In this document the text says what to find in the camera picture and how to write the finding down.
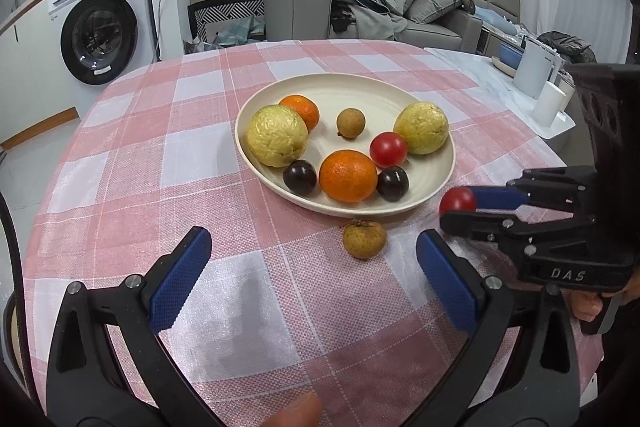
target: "baseboard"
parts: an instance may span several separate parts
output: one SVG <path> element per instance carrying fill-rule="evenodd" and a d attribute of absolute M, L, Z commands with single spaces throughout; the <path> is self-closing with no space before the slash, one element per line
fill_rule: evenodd
<path fill-rule="evenodd" d="M 75 120 L 76 118 L 80 118 L 78 116 L 78 111 L 76 111 L 75 107 L 71 109 L 66 109 L 63 112 L 59 112 L 53 116 L 50 116 L 46 120 L 42 120 L 37 124 L 32 125 L 31 127 L 25 129 L 24 131 L 19 132 L 15 136 L 12 136 L 8 140 L 0 143 L 0 146 L 8 151 L 9 149 L 15 147 L 16 145 L 20 145 L 21 143 L 30 140 L 31 138 L 37 136 L 38 134 L 42 134 L 47 132 L 48 130 L 54 129 L 55 127 L 62 125 L 63 123 L 70 122 Z"/>

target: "blue container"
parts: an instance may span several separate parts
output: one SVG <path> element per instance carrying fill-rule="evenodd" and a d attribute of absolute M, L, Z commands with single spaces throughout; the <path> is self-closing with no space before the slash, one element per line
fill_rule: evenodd
<path fill-rule="evenodd" d="M 512 48 L 510 45 L 501 42 L 498 58 L 500 58 L 501 63 L 506 64 L 508 67 L 513 68 L 514 70 L 517 70 L 518 66 L 520 65 L 520 61 L 522 60 L 522 53 L 523 52 Z"/>

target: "screw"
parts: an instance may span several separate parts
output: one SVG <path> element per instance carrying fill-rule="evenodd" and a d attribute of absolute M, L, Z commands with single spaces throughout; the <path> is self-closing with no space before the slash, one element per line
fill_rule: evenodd
<path fill-rule="evenodd" d="M 557 284 L 547 284 L 545 287 L 546 292 L 549 295 L 559 295 L 560 294 L 560 288 L 558 287 Z"/>
<path fill-rule="evenodd" d="M 137 288 L 140 286 L 140 283 L 142 283 L 142 276 L 137 273 L 129 275 L 129 277 L 124 280 L 124 284 L 127 288 Z"/>
<path fill-rule="evenodd" d="M 75 293 L 78 293 L 81 287 L 82 287 L 81 283 L 79 283 L 78 281 L 73 281 L 69 286 L 66 287 L 66 291 L 68 291 L 69 293 L 71 293 L 71 295 L 73 295 Z"/>
<path fill-rule="evenodd" d="M 487 277 L 484 280 L 484 284 L 486 284 L 486 287 L 490 290 L 499 290 L 500 288 L 502 288 L 502 280 L 495 275 Z"/>

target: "white kettle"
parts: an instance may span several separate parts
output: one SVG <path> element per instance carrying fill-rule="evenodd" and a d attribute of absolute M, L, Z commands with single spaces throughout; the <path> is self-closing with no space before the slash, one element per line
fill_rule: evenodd
<path fill-rule="evenodd" d="M 554 83 L 564 61 L 553 48 L 532 37 L 525 38 L 527 45 L 513 77 L 513 85 L 537 99 L 546 81 Z"/>

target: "human hand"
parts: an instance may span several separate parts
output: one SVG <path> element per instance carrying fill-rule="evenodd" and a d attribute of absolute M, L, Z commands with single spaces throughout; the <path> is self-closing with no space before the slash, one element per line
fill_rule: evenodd
<path fill-rule="evenodd" d="M 299 396 L 260 427 L 318 427 L 322 404 L 314 393 Z"/>
<path fill-rule="evenodd" d="M 603 293 L 603 297 L 612 297 L 622 293 L 620 305 L 624 306 L 640 297 L 640 269 L 631 276 L 625 288 L 618 293 Z M 577 319 L 591 322 L 602 311 L 602 299 L 596 293 L 574 290 L 569 293 L 571 308 Z"/>

